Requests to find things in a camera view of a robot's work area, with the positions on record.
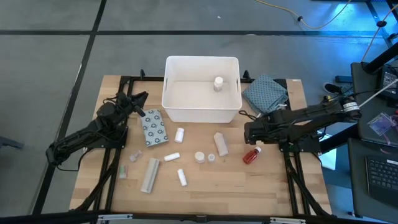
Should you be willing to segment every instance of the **red bottle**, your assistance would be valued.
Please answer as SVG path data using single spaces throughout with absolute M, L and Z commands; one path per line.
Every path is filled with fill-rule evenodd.
M 253 150 L 251 150 L 250 152 L 248 152 L 244 157 L 243 157 L 243 162 L 245 164 L 250 164 L 255 158 L 257 158 L 257 154 L 259 154 L 261 152 L 261 148 L 260 147 L 255 147 Z

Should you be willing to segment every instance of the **keyboard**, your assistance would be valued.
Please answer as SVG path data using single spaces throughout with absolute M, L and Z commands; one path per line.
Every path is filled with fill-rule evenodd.
M 398 161 L 382 157 L 366 157 L 369 195 L 394 207 L 398 207 Z

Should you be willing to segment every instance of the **metal bracket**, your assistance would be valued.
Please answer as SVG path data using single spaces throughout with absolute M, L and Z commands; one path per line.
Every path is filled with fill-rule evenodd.
M 299 220 L 299 219 L 295 219 L 295 218 L 274 218 L 274 217 L 271 217 L 270 223 L 305 224 L 305 220 Z
M 197 223 L 206 223 L 207 215 L 197 215 Z
M 98 221 L 132 219 L 132 214 L 98 215 Z

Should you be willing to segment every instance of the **blue cloth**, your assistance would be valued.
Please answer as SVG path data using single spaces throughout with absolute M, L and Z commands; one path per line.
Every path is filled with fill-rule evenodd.
M 287 90 L 267 75 L 260 75 L 242 95 L 254 112 L 262 114 L 274 111 L 289 99 Z

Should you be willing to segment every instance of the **white cylinder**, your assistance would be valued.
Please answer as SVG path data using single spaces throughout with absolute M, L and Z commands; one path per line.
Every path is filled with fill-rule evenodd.
M 209 162 L 214 162 L 216 160 L 216 156 L 214 154 L 209 154 L 207 156 L 207 159 L 209 160 Z
M 183 139 L 184 139 L 184 129 L 177 128 L 177 132 L 175 133 L 174 141 L 177 143 L 181 143 Z
M 220 91 L 223 88 L 223 82 L 224 82 L 223 78 L 217 77 L 214 80 L 214 91 Z
M 177 171 L 177 173 L 178 173 L 178 177 L 180 178 L 181 186 L 182 187 L 187 186 L 187 179 L 185 178 L 184 171 L 182 169 L 179 169 Z
M 203 152 L 195 153 L 195 160 L 197 163 L 204 163 L 205 162 L 205 154 Z
M 164 157 L 164 161 L 172 161 L 174 159 L 178 159 L 180 157 L 180 153 L 176 152 Z

